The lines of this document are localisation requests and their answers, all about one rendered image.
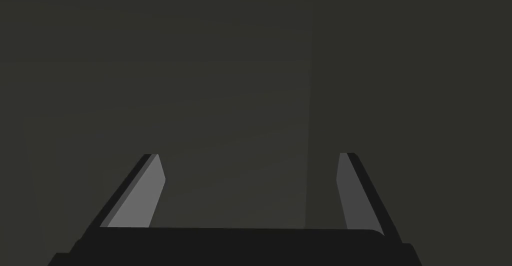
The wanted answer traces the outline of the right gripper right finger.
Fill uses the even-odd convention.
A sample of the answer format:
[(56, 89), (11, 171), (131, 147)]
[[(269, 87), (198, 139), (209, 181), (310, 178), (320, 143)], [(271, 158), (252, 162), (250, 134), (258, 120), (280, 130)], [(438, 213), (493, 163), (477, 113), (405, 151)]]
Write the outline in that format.
[(361, 159), (354, 152), (341, 152), (336, 185), (345, 225), (350, 230), (372, 230), (393, 243), (402, 239)]

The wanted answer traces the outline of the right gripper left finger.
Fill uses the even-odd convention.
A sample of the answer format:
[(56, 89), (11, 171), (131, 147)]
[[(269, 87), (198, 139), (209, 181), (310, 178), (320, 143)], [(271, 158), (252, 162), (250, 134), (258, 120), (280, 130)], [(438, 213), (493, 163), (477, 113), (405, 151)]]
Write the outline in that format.
[(159, 155), (143, 155), (89, 227), (148, 228), (165, 182)]

